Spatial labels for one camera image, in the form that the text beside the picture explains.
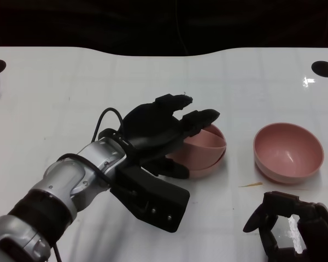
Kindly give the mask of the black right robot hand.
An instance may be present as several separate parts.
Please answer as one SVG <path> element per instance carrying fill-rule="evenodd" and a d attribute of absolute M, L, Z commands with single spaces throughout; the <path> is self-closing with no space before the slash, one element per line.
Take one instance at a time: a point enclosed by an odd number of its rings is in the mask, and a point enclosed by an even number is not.
<path fill-rule="evenodd" d="M 297 228 L 306 249 L 298 254 L 294 248 L 279 248 L 272 234 L 279 216 L 298 215 Z M 298 196 L 272 191 L 245 224 L 245 233 L 259 231 L 268 261 L 328 261 L 328 210 L 322 203 L 301 201 Z"/>

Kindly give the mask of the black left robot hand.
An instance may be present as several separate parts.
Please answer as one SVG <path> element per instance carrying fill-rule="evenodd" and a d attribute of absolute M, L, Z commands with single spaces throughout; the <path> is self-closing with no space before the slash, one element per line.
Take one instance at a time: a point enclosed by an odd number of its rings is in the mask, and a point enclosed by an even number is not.
<path fill-rule="evenodd" d="M 187 137 L 198 134 L 220 116 L 214 109 L 195 110 L 181 120 L 173 116 L 192 102 L 191 97 L 183 94 L 166 94 L 137 106 L 125 116 L 119 131 L 133 147 L 131 158 L 146 171 L 155 176 L 189 178 L 188 168 L 166 155 L 181 148 Z"/>

